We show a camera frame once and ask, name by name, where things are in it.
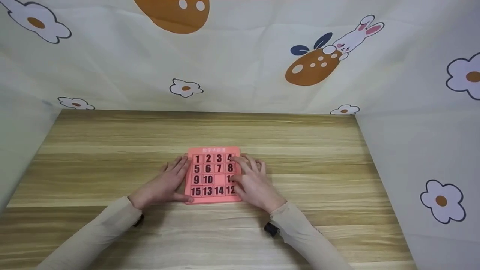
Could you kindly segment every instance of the beige sleeve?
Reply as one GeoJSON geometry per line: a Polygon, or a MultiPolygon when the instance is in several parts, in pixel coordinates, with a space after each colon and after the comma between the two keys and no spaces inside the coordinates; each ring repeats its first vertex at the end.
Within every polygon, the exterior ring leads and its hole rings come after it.
{"type": "Polygon", "coordinates": [[[110,204],[93,221],[53,251],[36,270],[83,270],[142,215],[127,197],[110,204]]]}
{"type": "Polygon", "coordinates": [[[287,202],[270,213],[270,218],[285,243],[307,259],[314,270],[353,269],[294,204],[287,202]]]}

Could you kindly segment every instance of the wood grain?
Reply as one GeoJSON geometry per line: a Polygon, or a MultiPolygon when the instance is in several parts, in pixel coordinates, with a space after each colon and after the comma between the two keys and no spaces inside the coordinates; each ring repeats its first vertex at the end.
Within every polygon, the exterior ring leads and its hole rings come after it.
{"type": "MultiPolygon", "coordinates": [[[[353,117],[64,110],[0,220],[2,269],[30,269],[189,147],[239,146],[356,269],[413,270],[353,117]]],[[[310,269],[245,203],[149,209],[93,269],[310,269]]]]}

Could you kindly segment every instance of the pink puzzle board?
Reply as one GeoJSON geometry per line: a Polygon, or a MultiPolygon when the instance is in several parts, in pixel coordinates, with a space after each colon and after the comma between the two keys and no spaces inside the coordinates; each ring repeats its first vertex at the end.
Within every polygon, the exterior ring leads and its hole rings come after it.
{"type": "Polygon", "coordinates": [[[195,147],[188,150],[192,160],[185,177],[185,194],[194,198],[187,204],[239,202],[230,177],[241,173],[240,165],[230,161],[239,157],[238,147],[195,147]]]}

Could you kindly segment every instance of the white flower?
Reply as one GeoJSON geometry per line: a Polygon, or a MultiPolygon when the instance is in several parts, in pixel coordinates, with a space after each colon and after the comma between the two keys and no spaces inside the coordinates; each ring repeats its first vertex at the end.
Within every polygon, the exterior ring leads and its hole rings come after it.
{"type": "Polygon", "coordinates": [[[170,85],[170,92],[184,98],[188,98],[195,93],[199,94],[204,92],[198,83],[185,82],[179,79],[173,79],[172,82],[173,84],[170,85]]]}
{"type": "Polygon", "coordinates": [[[422,204],[430,208],[433,217],[440,223],[448,224],[450,220],[463,221],[465,209],[460,204],[463,194],[452,184],[441,184],[437,180],[429,180],[427,191],[420,195],[422,204]]]}
{"type": "Polygon", "coordinates": [[[458,58],[447,66],[450,78],[446,85],[453,91],[466,91],[471,98],[480,100],[480,52],[470,59],[458,58]]]}
{"type": "Polygon", "coordinates": [[[78,110],[94,110],[95,109],[95,107],[88,104],[88,102],[86,102],[81,98],[59,97],[58,100],[60,101],[61,105],[68,108],[74,108],[78,110]]]}
{"type": "Polygon", "coordinates": [[[55,14],[39,3],[22,4],[17,0],[0,0],[0,3],[8,9],[8,15],[14,21],[50,43],[58,44],[60,38],[72,36],[70,30],[57,21],[55,14]]]}
{"type": "Polygon", "coordinates": [[[360,111],[359,107],[345,104],[338,107],[338,109],[331,111],[330,114],[355,114],[358,111],[360,111]]]}

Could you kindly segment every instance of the black wristband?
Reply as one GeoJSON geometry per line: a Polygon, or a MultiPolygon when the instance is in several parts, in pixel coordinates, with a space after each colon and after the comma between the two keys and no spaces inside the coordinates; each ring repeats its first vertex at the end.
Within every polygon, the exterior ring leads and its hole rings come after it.
{"type": "Polygon", "coordinates": [[[272,237],[275,237],[275,235],[280,232],[280,229],[269,222],[265,225],[264,231],[269,233],[272,237]]]}
{"type": "Polygon", "coordinates": [[[145,219],[145,216],[142,214],[142,215],[140,216],[140,218],[138,219],[138,221],[137,221],[133,226],[134,226],[134,227],[138,227],[140,224],[143,223],[144,219],[145,219]]]}

